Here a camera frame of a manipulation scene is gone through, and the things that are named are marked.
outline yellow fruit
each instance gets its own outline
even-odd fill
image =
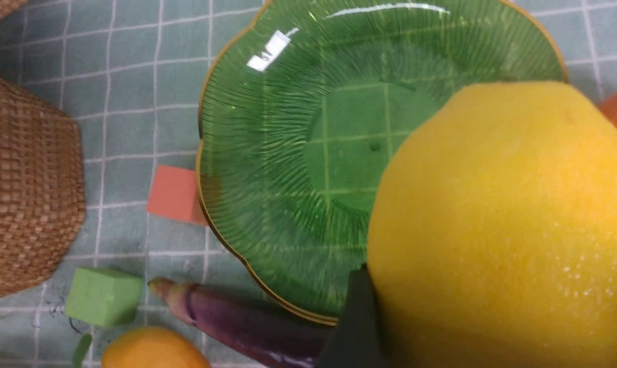
[[[617,130],[565,84],[465,88],[385,170],[368,264],[394,366],[617,367]]]
[[[210,368],[185,338],[168,329],[138,328],[113,341],[102,356],[102,368]]]

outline green glass plate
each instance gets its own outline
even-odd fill
[[[406,136],[467,84],[565,79],[542,27],[499,0],[273,0],[207,78],[201,205],[270,295],[334,323]]]

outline purple eggplant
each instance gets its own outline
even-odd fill
[[[333,329],[201,284],[154,278],[148,285],[175,317],[269,368],[313,368]]]

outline pink foam block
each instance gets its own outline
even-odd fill
[[[147,212],[175,221],[208,226],[199,203],[194,171],[159,165],[149,192]]]

